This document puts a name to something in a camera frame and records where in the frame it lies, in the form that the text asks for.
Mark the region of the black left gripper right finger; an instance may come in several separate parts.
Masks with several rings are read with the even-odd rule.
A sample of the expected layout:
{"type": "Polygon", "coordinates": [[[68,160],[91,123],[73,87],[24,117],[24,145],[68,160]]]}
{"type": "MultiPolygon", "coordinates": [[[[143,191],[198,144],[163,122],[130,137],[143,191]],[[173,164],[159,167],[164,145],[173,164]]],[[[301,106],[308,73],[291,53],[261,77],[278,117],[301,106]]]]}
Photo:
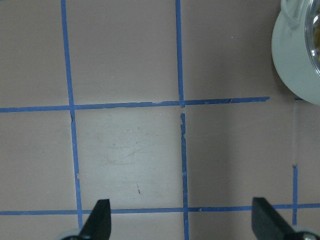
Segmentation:
{"type": "Polygon", "coordinates": [[[258,240],[318,240],[312,230],[296,228],[273,208],[264,197],[252,198],[251,228],[258,240]]]}

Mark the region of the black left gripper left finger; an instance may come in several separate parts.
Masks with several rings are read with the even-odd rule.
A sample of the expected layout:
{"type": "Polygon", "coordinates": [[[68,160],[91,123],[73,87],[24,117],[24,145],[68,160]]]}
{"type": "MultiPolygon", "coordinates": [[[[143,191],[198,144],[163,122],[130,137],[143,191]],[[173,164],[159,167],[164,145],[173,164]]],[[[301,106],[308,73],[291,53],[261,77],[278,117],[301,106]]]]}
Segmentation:
{"type": "Polygon", "coordinates": [[[109,199],[96,202],[81,229],[60,233],[57,240],[109,240],[111,236],[111,204],[109,199]]]}

